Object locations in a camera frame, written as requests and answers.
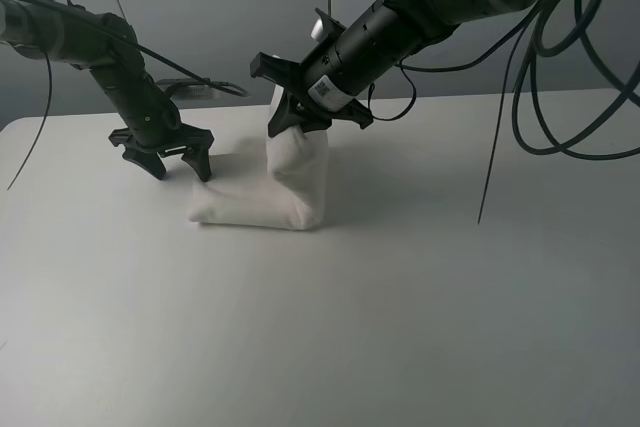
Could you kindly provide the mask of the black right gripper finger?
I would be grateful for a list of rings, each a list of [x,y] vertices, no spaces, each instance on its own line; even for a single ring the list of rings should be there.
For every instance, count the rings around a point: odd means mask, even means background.
[[[276,91],[271,106],[274,111],[267,125],[267,134],[270,138],[275,138],[304,121],[302,116],[304,107],[287,91]]]
[[[304,115],[300,120],[300,128],[304,133],[326,131],[331,127],[331,118],[317,115]]]

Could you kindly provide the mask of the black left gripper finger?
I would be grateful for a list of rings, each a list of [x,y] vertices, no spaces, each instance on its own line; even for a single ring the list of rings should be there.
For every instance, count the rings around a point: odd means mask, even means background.
[[[140,167],[157,180],[163,180],[166,175],[166,168],[156,153],[149,154],[126,147],[122,158]]]
[[[202,182],[211,179],[211,166],[208,149],[202,146],[187,147],[181,160],[191,167]]]

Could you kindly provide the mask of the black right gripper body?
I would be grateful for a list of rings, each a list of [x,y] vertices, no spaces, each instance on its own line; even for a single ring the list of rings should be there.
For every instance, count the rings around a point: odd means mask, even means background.
[[[327,87],[328,91],[323,95],[318,92],[310,95],[310,87],[304,86],[302,71],[299,63],[265,53],[259,53],[250,64],[251,77],[269,80],[281,87],[283,91],[290,93],[304,107],[302,116],[330,117],[331,126],[334,120],[351,121],[361,129],[373,123],[371,112],[355,98],[346,96],[347,102],[344,102],[340,96],[336,96],[339,90],[326,76],[315,85],[321,88]]]

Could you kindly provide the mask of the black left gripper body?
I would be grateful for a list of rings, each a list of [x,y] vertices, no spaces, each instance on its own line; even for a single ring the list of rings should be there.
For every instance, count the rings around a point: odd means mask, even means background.
[[[187,124],[182,124],[177,130],[168,131],[162,140],[150,145],[143,145],[128,128],[114,130],[108,139],[114,147],[124,146],[143,154],[156,154],[161,158],[182,155],[188,159],[203,157],[214,142],[209,130]]]

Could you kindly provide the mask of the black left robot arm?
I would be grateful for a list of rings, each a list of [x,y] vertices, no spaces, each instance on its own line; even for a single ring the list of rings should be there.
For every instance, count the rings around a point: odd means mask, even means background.
[[[109,135],[123,159],[161,180],[162,159],[180,155],[202,181],[211,178],[214,137],[181,121],[170,96],[148,74],[133,28],[115,14],[92,14],[51,0],[2,0],[1,40],[19,55],[87,70],[125,123]]]

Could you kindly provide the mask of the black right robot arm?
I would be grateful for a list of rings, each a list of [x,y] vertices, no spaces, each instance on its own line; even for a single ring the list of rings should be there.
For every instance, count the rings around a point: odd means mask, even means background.
[[[283,90],[268,124],[271,138],[291,127],[328,129],[335,120],[368,127],[373,116],[357,96],[410,55],[450,37],[463,23],[517,12],[535,0],[375,0],[350,26],[324,12],[314,49],[300,63],[258,54],[254,78]]]

